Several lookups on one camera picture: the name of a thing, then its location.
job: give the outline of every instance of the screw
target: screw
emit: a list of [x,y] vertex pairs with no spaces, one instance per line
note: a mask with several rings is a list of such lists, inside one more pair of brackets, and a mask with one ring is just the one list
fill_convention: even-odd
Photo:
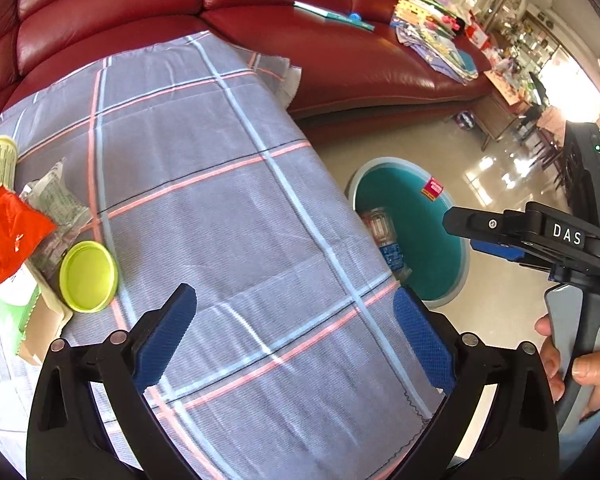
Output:
[[64,348],[64,339],[56,339],[51,343],[51,351],[59,352]]
[[529,341],[525,341],[522,343],[522,349],[525,351],[525,353],[529,355],[533,355],[536,353],[536,346],[533,343],[530,343]]
[[478,346],[480,340],[477,335],[467,332],[466,334],[462,334],[462,342],[467,346]]
[[122,345],[126,341],[126,332],[124,330],[116,330],[109,336],[109,341],[114,345]]

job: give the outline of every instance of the plastic bottle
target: plastic bottle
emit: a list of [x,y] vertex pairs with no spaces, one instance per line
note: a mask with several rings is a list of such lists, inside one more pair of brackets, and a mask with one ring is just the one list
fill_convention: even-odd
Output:
[[18,147],[11,137],[0,136],[0,184],[13,191],[18,162]]
[[389,268],[394,273],[396,280],[402,284],[411,274],[411,269],[404,263],[402,250],[398,245],[398,236],[395,233],[394,222],[382,207],[360,213],[369,233],[374,238],[382,256]]

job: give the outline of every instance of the table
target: table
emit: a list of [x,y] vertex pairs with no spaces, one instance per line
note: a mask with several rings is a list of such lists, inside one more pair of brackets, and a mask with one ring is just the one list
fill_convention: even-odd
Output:
[[[399,283],[275,97],[288,69],[200,32],[74,72],[1,114],[0,135],[18,145],[18,191],[64,158],[93,216],[81,239],[118,266],[116,299],[74,316],[69,344],[195,287],[194,321],[146,400],[202,478],[384,478],[443,396],[395,319]],[[0,451],[23,475],[38,373],[0,341]]]
[[542,115],[536,123],[536,127],[548,131],[554,136],[555,141],[562,146],[564,144],[564,134],[567,127],[567,119],[564,114],[555,106],[548,106],[542,112]]
[[491,139],[499,141],[518,116],[529,110],[529,104],[520,100],[497,72],[491,70],[484,75],[491,81],[493,89],[490,94],[477,100],[471,109],[476,123],[486,135],[481,147],[483,151]]

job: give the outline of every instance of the stack of books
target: stack of books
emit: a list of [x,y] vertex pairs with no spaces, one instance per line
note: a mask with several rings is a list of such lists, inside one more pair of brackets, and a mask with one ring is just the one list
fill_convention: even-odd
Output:
[[392,18],[398,41],[411,47],[437,72],[462,84],[473,81],[478,77],[473,59],[452,41],[454,28],[463,28],[464,22],[445,19],[448,14],[438,9],[440,4],[430,9],[427,6],[426,0],[398,1]]

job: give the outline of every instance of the red plastic bag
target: red plastic bag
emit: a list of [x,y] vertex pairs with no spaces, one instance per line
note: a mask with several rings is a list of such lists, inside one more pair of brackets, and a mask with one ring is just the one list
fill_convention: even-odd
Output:
[[0,186],[0,284],[16,273],[55,228],[49,218]]

